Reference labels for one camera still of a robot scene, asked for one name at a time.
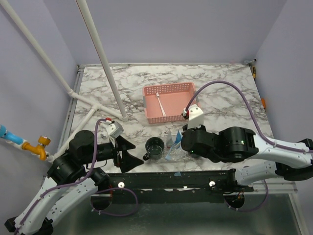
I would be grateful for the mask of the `dark green mug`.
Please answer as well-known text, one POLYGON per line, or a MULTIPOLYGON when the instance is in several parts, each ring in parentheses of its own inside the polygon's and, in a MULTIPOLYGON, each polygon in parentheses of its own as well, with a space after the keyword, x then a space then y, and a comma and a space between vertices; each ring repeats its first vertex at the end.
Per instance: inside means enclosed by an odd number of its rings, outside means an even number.
POLYGON ((143 156, 143 160, 159 160, 164 151, 165 145, 161 138, 152 137, 145 143, 146 154, 143 156))

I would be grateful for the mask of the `white toothpaste tube red cap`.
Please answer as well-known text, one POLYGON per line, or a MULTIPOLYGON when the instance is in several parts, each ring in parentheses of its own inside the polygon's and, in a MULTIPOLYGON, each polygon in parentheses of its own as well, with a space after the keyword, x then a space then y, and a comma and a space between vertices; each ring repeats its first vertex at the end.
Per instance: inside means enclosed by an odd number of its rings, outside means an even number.
POLYGON ((171 148, 173 145, 173 138, 172 138, 172 133, 170 129, 168 130, 168 133, 167 133, 165 145, 167 148, 171 148))

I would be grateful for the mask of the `light blue toothbrush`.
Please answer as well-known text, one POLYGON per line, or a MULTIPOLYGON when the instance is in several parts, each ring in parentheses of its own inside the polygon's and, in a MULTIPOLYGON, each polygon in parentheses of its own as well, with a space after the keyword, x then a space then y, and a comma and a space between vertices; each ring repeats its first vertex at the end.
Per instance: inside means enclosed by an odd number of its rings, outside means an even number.
POLYGON ((167 153, 165 159, 167 161, 171 160, 174 157, 174 154, 180 149, 180 142, 177 144, 172 145, 169 152, 167 153))

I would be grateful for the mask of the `pink perforated plastic basket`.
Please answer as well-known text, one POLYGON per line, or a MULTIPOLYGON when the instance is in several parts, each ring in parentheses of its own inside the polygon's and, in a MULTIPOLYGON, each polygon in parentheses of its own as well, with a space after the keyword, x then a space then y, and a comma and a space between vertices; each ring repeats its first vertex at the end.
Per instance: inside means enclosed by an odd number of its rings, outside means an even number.
POLYGON ((185 121, 181 113, 195 92, 195 85, 192 82, 143 87, 144 112, 148 123, 185 121), (160 95, 165 117, 162 115, 156 93, 160 95))

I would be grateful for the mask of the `blue toothpaste tube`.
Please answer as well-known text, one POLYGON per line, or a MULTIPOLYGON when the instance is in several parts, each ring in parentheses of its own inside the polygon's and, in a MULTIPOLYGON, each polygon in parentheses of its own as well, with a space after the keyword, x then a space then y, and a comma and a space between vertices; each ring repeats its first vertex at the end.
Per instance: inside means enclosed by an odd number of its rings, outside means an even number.
POLYGON ((174 144, 175 145, 179 144, 181 142, 181 139, 182 139, 182 134, 180 133, 180 131, 178 131, 174 144))

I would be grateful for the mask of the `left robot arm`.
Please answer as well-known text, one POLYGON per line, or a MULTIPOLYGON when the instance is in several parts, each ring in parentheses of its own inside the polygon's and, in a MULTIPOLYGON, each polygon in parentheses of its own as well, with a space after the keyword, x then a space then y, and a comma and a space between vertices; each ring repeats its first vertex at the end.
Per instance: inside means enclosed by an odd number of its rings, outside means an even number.
POLYGON ((7 219, 4 224, 7 230, 22 235, 50 235, 76 205, 110 188, 109 176, 102 169, 85 170, 84 166, 92 162, 95 149, 97 161, 113 159, 123 173, 143 164, 141 159, 128 153, 135 148, 134 144, 121 136, 116 141, 117 146, 111 142, 95 145, 92 131, 79 131, 69 142, 68 150, 53 162, 31 204, 19 216, 7 219))

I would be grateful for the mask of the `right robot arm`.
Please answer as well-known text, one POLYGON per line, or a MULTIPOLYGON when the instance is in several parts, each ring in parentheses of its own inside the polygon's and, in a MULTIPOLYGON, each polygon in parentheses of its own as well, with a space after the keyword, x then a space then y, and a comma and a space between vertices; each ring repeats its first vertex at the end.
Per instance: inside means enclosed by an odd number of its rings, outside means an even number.
POLYGON ((209 133, 204 126, 183 126, 181 147, 191 155, 207 158, 214 163, 239 163, 246 159, 260 159, 258 165, 236 169, 225 179, 225 187, 235 192, 256 181, 283 178, 304 181, 313 176, 313 142, 305 139, 297 143, 273 140, 269 144, 250 129, 230 127, 218 134, 209 133))

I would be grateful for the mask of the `orange clip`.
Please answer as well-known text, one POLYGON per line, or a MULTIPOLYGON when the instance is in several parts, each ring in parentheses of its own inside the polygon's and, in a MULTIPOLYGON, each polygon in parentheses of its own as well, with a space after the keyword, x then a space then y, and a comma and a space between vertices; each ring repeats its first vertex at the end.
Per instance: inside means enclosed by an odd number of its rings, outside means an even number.
POLYGON ((265 99, 264 99, 264 98, 261 98, 261 102, 262 102, 263 108, 266 109, 266 102, 265 102, 265 99))

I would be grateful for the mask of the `yellow black tool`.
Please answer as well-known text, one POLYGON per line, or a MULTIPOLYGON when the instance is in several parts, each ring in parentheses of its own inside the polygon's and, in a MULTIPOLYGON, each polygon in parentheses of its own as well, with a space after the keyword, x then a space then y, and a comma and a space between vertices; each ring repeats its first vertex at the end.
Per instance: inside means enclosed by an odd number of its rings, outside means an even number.
POLYGON ((256 79, 256 67, 255 66, 252 67, 252 76, 253 76, 253 79, 256 79))

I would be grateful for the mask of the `yellow brass tap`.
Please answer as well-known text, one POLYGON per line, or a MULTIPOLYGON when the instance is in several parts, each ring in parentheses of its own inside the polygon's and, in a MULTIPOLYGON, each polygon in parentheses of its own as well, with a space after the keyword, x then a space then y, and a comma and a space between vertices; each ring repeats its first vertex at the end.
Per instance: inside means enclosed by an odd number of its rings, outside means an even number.
POLYGON ((36 146, 32 146, 26 141, 22 144, 22 150, 30 151, 31 153, 38 155, 40 160, 45 161, 47 159, 45 147, 48 146, 50 142, 51 140, 47 136, 40 136, 36 146))

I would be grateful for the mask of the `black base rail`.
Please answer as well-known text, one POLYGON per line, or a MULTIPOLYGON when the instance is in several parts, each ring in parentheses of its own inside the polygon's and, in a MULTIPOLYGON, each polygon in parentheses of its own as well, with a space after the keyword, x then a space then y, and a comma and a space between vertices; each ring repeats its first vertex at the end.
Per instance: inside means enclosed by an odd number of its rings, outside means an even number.
POLYGON ((97 207, 114 204, 223 203, 224 194, 252 192, 235 179, 235 170, 109 173, 101 189, 90 197, 97 207))

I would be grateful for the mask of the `silver corner bracket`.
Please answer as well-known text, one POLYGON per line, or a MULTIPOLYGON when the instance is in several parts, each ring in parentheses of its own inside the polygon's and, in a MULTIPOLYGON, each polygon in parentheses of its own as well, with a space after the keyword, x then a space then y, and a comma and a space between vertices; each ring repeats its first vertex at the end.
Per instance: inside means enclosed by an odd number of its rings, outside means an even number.
POLYGON ((257 61, 257 59, 254 58, 253 60, 245 60, 244 63, 249 65, 249 66, 252 66, 256 61, 257 61))

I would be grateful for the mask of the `white pvc pipe frame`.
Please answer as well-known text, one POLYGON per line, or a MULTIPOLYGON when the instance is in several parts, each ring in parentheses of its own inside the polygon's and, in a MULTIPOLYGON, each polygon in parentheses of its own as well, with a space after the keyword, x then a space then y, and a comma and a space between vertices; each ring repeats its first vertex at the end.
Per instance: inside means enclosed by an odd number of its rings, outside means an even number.
POLYGON ((107 77, 107 80, 109 82, 109 85, 111 87, 111 90, 113 92, 114 98, 117 102, 118 108, 120 110, 120 114, 118 114, 116 111, 109 109, 108 107, 102 105, 101 103, 98 103, 96 101, 92 101, 88 98, 85 98, 78 93, 74 92, 72 88, 68 85, 68 83, 64 80, 60 72, 57 70, 51 59, 48 57, 46 52, 42 49, 40 44, 37 42, 37 40, 34 38, 34 36, 31 34, 31 32, 28 30, 24 22, 20 19, 18 14, 15 12, 15 10, 12 8, 12 6, 9 4, 8 1, 2 0, 0 2, 0 5, 2 8, 6 11, 6 13, 10 16, 10 18, 13 20, 13 22, 16 24, 16 26, 20 29, 20 31, 23 33, 23 35, 26 37, 26 39, 31 43, 33 48, 36 50, 36 52, 41 56, 43 61, 48 65, 48 67, 51 69, 51 71, 55 74, 55 76, 58 78, 58 80, 61 82, 62 86, 66 90, 67 94, 76 100, 80 100, 88 105, 91 106, 90 111, 87 115, 83 118, 83 120, 79 123, 75 131, 69 136, 69 138, 66 140, 66 142, 59 148, 59 150, 54 155, 49 155, 46 157, 46 161, 52 163, 54 160, 56 160, 58 157, 60 157, 65 150, 68 148, 68 144, 71 139, 77 134, 77 132, 81 131, 83 127, 87 124, 87 122, 91 119, 91 117, 95 114, 96 111, 101 110, 105 113, 114 116, 122 121, 128 121, 128 115, 125 111, 125 106, 122 102, 122 99, 120 97, 119 91, 117 89, 117 85, 115 83, 115 79, 112 75, 107 57, 105 55, 103 46, 101 44, 100 37, 98 35, 95 23, 93 21, 93 18, 91 16, 91 12, 89 10, 88 4, 85 0, 78 0, 77 2, 78 8, 80 10, 80 13, 82 15, 82 18, 84 20, 84 23, 87 27, 87 30, 89 32, 89 35, 91 37, 92 43, 95 47, 95 50, 97 52, 97 55, 100 59, 101 65, 103 67, 103 70, 105 72, 105 75, 107 77))

